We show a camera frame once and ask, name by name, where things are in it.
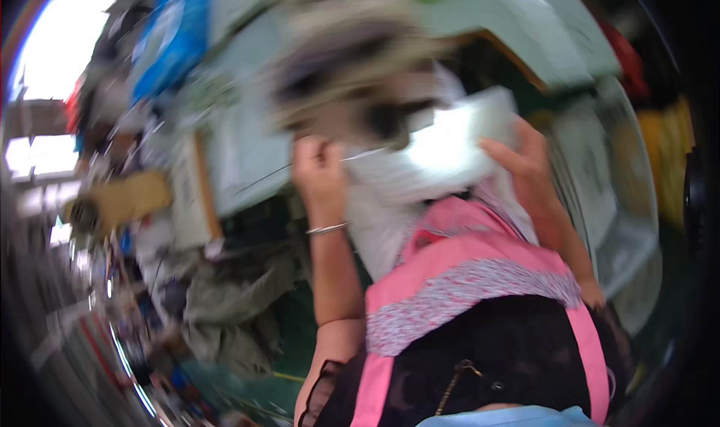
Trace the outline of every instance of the bracelet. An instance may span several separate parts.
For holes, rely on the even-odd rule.
[[[328,227],[311,228],[306,233],[308,235],[322,235],[332,231],[339,231],[341,228],[345,228],[348,225],[350,225],[350,221],[345,221],[344,223],[329,225]]]

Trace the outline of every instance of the person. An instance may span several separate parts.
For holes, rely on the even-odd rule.
[[[628,337],[554,191],[545,138],[516,127],[517,151],[479,146],[511,176],[533,241],[482,181],[429,205],[365,295],[342,228],[343,148],[296,140],[318,324],[296,426],[602,425],[617,410]]]

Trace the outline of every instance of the pink apron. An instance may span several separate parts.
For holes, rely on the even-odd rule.
[[[368,288],[366,347],[351,427],[376,427],[394,357],[411,342],[478,302],[508,295],[560,301],[580,350],[591,418],[605,421],[610,391],[600,339],[567,265],[518,238],[478,202],[451,197],[433,204],[401,252],[398,266]]]

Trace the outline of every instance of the floral trim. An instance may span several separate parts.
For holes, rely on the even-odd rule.
[[[582,303],[570,270],[532,271],[510,259],[474,259],[428,278],[413,296],[367,315],[367,348],[396,357],[411,342],[449,322],[481,300],[538,295],[566,307]]]

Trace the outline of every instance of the plastic bag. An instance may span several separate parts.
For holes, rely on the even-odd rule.
[[[157,0],[132,52],[132,104],[180,84],[207,50],[210,0]]]

